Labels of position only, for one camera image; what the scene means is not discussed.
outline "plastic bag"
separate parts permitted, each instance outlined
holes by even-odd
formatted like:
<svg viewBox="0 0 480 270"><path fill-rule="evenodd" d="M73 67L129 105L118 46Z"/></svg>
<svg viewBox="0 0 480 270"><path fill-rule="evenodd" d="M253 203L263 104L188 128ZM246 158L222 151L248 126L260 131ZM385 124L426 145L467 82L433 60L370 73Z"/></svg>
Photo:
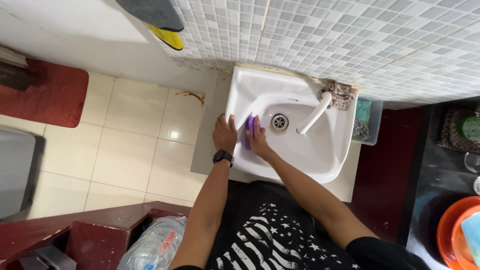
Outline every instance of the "plastic bag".
<svg viewBox="0 0 480 270"><path fill-rule="evenodd" d="M167 270L185 232L186 217L155 219L123 255L117 270Z"/></svg>

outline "white ceramic sink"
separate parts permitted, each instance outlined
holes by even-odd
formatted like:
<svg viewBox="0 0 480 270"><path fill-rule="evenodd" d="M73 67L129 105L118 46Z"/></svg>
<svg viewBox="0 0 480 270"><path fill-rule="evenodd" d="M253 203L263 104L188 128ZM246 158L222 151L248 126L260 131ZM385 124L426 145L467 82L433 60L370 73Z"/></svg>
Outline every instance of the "white ceramic sink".
<svg viewBox="0 0 480 270"><path fill-rule="evenodd" d="M235 115L238 130L234 167L251 174L279 179L273 168L245 148L245 121L249 115L260 116L266 128L269 146L285 161L319 183L335 179L347 157L353 131L357 98L348 110L331 108L303 135L296 129L319 105L317 92L325 85L305 79L235 67L226 115ZM284 131L271 125L276 114L287 117Z"/></svg>

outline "black watch strap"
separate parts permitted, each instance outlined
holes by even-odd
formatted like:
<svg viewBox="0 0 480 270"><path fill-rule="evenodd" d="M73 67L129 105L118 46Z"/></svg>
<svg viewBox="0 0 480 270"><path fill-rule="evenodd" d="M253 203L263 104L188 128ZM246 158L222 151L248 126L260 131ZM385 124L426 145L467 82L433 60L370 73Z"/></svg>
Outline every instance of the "black watch strap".
<svg viewBox="0 0 480 270"><path fill-rule="evenodd" d="M226 159L230 161L230 168L233 166L233 156L230 155L227 151L225 150L219 150L215 155L213 156L213 164L216 162L219 162L223 159Z"/></svg>

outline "person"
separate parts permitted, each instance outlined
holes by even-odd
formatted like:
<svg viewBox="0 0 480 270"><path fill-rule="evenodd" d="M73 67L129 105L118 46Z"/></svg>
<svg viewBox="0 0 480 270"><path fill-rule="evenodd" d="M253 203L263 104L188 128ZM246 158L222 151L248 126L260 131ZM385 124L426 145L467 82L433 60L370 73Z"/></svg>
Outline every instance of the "person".
<svg viewBox="0 0 480 270"><path fill-rule="evenodd" d="M246 131L252 151L285 186L228 180L232 163L216 160L168 270L428 269L404 247L380 240L321 184L278 156L258 123L257 115L254 133ZM217 151L233 156L234 116L227 123L221 114L212 136Z"/></svg>

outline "mosaic tile wall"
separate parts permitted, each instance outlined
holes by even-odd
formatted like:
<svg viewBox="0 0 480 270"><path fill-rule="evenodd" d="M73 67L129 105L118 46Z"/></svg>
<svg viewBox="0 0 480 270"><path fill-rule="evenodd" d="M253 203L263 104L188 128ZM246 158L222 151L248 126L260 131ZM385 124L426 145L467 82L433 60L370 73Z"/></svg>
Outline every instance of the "mosaic tile wall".
<svg viewBox="0 0 480 270"><path fill-rule="evenodd" d="M480 95L480 0L172 0L182 67L281 67L401 109Z"/></svg>

